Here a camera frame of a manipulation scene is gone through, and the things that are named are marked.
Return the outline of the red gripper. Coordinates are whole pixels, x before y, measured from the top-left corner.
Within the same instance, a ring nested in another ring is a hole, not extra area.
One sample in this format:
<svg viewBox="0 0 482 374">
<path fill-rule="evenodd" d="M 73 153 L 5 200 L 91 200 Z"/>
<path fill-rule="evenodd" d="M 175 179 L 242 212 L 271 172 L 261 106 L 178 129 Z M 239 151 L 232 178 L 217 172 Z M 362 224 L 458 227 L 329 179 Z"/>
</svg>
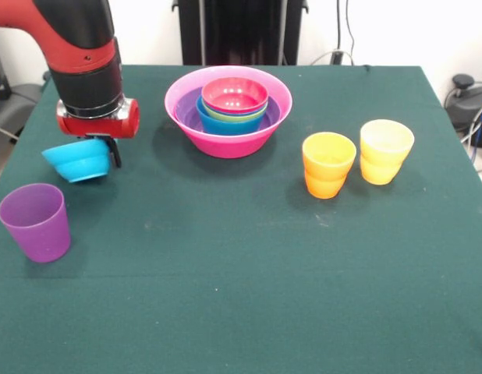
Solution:
<svg viewBox="0 0 482 374">
<path fill-rule="evenodd" d="M 140 127 L 140 108 L 136 99 L 125 98 L 117 111 L 100 118 L 77 118 L 66 110 L 59 100 L 56 105 L 56 118 L 62 132 L 71 136 L 106 136 L 105 143 L 117 168 L 122 160 L 115 139 L 133 138 Z"/>
</svg>

